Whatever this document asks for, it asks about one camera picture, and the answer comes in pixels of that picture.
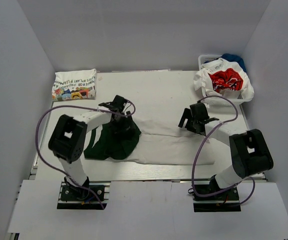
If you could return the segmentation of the white green raglan t-shirt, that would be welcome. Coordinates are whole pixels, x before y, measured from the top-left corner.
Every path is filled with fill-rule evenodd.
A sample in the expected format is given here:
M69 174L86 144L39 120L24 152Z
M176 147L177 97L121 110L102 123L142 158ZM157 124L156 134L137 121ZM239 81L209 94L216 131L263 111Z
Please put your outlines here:
M134 119L135 136L113 138L108 124L91 132L84 150L87 160L136 162L144 165L192 165L204 137L175 123L159 119Z

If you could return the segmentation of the white red print t-shirt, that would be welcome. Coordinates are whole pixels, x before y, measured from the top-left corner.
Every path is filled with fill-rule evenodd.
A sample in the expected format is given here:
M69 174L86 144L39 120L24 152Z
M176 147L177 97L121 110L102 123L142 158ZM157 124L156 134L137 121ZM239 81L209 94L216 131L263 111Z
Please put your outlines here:
M221 57L201 65L193 78L193 86L196 91L201 89L204 96L223 96L231 101L249 102L255 94L242 67L236 61Z

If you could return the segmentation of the blue t-shirt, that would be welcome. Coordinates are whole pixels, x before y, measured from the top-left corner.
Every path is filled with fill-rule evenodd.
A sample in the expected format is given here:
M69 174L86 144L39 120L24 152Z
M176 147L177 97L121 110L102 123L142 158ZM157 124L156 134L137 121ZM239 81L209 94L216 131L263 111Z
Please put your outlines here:
M244 60L235 54L225 53L221 56L222 59L227 60L228 62L236 62L242 68L242 70L247 73L247 69L244 63Z

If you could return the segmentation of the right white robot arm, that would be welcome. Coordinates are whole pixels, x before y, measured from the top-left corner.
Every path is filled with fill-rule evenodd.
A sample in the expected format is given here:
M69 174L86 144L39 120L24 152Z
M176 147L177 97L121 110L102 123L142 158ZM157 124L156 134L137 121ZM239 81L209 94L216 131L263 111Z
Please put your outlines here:
M235 110L235 117L230 120L220 121L218 118L210 117L205 104L201 101L183 111L178 127L204 136L191 171L192 191L199 198L213 197L220 200L227 195L228 190L236 187L243 180L271 170L274 166L274 160L260 130L242 130L231 125L226 126L237 117L237 110ZM199 193L195 187L195 168L200 153L210 138L229 147L231 165L211 177L207 193Z

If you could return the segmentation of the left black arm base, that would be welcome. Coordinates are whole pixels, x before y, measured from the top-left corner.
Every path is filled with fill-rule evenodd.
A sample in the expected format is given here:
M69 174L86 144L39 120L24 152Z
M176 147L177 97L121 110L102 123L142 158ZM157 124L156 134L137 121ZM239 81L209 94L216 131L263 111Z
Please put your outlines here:
M58 210L104 210L109 201L110 182L88 182L88 190L71 185L68 181L61 182L57 209Z

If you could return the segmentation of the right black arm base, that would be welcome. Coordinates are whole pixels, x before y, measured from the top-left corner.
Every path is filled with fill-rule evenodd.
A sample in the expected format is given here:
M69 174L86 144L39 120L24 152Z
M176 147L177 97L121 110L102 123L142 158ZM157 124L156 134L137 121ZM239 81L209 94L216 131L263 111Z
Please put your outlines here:
M187 192L193 197L193 210L195 213L228 213L241 211L239 193L236 187L208 197L197 196L192 187L189 188Z

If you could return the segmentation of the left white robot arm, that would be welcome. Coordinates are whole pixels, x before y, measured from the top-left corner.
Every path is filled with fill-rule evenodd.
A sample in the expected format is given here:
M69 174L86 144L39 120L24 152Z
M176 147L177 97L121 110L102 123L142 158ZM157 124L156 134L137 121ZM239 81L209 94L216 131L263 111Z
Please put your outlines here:
M76 116L59 117L48 142L48 148L59 159L66 180L73 185L72 193L83 200L89 196L88 177L81 156L91 159L126 159L139 142L141 131L134 123L133 103L119 95L112 101L87 108Z

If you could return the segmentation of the white plastic basket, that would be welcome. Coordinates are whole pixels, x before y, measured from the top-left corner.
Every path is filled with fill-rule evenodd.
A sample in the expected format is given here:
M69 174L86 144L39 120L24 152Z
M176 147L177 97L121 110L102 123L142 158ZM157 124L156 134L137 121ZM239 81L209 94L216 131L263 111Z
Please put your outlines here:
M220 58L222 55L214 55L214 54L204 54L204 55L200 55L198 57L198 71L201 69L201 65L211 62L213 60L217 60L218 58ZM207 97L206 95L204 95L202 93L202 90L195 90L197 92L201 92L203 97ZM216 105L216 106L227 106L229 103L225 100L223 100L220 97L224 97L222 95L211 95L211 98L206 99L206 102L209 105ZM234 105L239 106L242 103L248 102L248 101L244 101L243 99L234 99L234 100L230 100Z

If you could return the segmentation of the folded white cartoon t-shirt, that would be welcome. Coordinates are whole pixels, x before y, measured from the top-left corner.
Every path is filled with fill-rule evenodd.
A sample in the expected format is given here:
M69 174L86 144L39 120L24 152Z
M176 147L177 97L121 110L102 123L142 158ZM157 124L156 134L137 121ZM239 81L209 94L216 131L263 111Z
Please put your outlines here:
M51 95L53 102L89 99L97 93L97 70L59 71L55 73Z

